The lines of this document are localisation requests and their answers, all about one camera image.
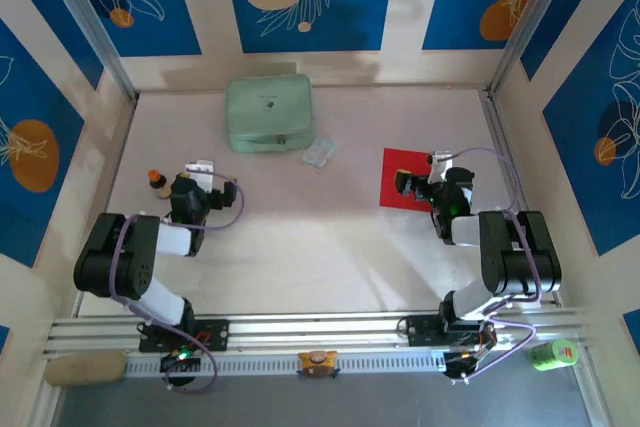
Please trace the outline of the red paper sheet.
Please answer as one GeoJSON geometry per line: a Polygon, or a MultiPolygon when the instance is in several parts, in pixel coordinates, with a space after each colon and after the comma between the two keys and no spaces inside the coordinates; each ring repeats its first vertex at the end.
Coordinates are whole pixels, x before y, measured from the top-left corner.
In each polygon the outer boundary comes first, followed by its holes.
{"type": "Polygon", "coordinates": [[[430,212],[428,200],[417,200],[413,193],[401,195],[395,186],[395,175],[404,170],[419,176],[428,176],[431,165],[426,152],[385,148],[382,158],[379,205],[395,209],[430,212]]]}

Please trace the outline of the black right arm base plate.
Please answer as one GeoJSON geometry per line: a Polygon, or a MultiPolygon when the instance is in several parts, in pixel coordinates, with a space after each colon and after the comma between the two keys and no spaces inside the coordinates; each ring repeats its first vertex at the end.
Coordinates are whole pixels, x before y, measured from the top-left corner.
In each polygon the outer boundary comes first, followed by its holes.
{"type": "Polygon", "coordinates": [[[454,320],[438,315],[411,315],[404,318],[404,333],[411,347],[481,347],[493,348],[496,336],[483,321],[454,320]]]}

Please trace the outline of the yellow orange clamp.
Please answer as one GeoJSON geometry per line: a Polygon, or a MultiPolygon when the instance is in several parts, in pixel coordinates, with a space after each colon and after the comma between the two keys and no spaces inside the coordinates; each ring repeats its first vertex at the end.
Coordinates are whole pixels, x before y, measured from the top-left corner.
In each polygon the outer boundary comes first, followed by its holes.
{"type": "Polygon", "coordinates": [[[301,378],[336,378],[340,372],[337,367],[337,351],[310,351],[298,354],[300,368],[297,374],[301,378]]]}

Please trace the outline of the aluminium corner post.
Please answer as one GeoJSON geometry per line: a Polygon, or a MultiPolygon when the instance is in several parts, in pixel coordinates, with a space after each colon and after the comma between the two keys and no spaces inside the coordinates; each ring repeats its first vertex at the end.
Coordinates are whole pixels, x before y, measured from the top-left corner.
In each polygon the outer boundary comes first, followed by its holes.
{"type": "Polygon", "coordinates": [[[551,2],[552,0],[529,0],[527,2],[512,35],[506,43],[491,81],[487,85],[487,95],[491,100],[496,99],[509,72],[520,60],[551,2]]]}
{"type": "Polygon", "coordinates": [[[136,104],[139,94],[126,73],[119,53],[91,2],[89,0],[63,1],[100,62],[110,73],[116,86],[133,104],[136,104]]]}

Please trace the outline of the aluminium side rail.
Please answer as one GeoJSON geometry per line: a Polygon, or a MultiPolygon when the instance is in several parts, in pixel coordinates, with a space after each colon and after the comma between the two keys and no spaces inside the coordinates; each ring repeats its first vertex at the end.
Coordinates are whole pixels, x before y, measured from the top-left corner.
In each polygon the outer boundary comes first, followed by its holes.
{"type": "Polygon", "coordinates": [[[489,136],[474,154],[483,278],[504,302],[525,308],[555,303],[562,272],[551,234],[543,214],[529,209],[499,104],[484,93],[481,106],[489,136]]]}
{"type": "Polygon", "coordinates": [[[91,149],[83,158],[82,194],[87,205],[80,222],[74,262],[79,259],[98,215],[109,204],[136,106],[136,100],[119,101],[106,120],[93,120],[83,135],[82,141],[87,141],[91,149]]]}

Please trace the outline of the beige foam block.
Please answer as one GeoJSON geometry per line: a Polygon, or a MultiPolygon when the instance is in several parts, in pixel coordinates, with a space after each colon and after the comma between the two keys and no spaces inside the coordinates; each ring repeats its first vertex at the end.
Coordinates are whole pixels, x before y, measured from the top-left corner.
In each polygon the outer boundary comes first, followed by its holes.
{"type": "Polygon", "coordinates": [[[105,351],[73,354],[50,360],[44,380],[52,387],[74,387],[111,383],[124,376],[127,356],[105,351]]]}

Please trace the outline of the mint green zip pouch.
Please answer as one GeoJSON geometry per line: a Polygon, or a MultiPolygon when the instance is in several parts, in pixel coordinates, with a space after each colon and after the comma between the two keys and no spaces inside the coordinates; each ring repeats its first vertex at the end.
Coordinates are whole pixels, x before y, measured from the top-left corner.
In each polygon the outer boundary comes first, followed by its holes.
{"type": "Polygon", "coordinates": [[[225,90],[225,126],[236,152],[307,149],[315,140],[309,78],[288,74],[231,81],[225,90]]]}

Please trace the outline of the clear plastic packet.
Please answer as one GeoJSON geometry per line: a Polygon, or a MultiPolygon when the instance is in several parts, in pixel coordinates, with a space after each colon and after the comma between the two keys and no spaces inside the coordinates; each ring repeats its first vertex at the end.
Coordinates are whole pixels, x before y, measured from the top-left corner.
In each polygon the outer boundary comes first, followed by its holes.
{"type": "Polygon", "coordinates": [[[325,168],[334,156],[336,147],[333,141],[327,139],[315,139],[301,157],[301,161],[314,168],[325,168]]]}

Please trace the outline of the green cup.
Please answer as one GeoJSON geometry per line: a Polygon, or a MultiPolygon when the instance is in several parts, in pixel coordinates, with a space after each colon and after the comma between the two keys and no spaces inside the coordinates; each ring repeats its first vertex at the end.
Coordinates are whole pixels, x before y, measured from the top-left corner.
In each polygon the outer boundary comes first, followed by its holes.
{"type": "Polygon", "coordinates": [[[575,365],[579,360],[579,349],[570,340],[556,339],[533,347],[528,358],[537,371],[545,372],[575,365]]]}

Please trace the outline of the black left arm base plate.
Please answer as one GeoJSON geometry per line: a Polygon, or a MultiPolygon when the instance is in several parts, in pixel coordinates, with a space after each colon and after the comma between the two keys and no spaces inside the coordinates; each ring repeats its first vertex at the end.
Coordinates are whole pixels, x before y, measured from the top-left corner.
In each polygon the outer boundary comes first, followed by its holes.
{"type": "MultiPolygon", "coordinates": [[[[226,319],[194,320],[181,329],[213,352],[227,350],[229,321],[226,319]]],[[[154,325],[140,322],[136,326],[140,334],[139,351],[143,353],[169,353],[182,347],[195,350],[193,342],[154,325]]]]}

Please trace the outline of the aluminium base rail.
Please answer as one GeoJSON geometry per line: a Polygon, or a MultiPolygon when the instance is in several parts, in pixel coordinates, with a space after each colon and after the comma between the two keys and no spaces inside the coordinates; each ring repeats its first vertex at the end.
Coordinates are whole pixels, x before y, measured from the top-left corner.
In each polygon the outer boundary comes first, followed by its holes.
{"type": "MultiPolygon", "coordinates": [[[[405,312],[230,315],[228,355],[297,354],[335,350],[339,353],[407,351],[408,337],[397,330],[405,312]]],[[[590,341],[586,314],[576,308],[545,304],[540,308],[508,309],[497,317],[503,323],[536,327],[537,342],[556,338],[590,341]]],[[[94,316],[56,319],[46,337],[43,357],[92,351],[138,353],[140,320],[133,316],[94,316]]]]}

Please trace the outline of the small brown bottle orange cap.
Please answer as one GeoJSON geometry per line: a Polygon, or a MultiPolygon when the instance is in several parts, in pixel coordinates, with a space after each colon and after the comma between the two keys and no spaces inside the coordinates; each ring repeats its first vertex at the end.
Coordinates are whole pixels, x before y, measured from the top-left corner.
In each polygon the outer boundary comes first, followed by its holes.
{"type": "Polygon", "coordinates": [[[160,199],[167,199],[171,195],[171,185],[167,178],[156,169],[149,170],[147,177],[150,187],[160,199]]]}

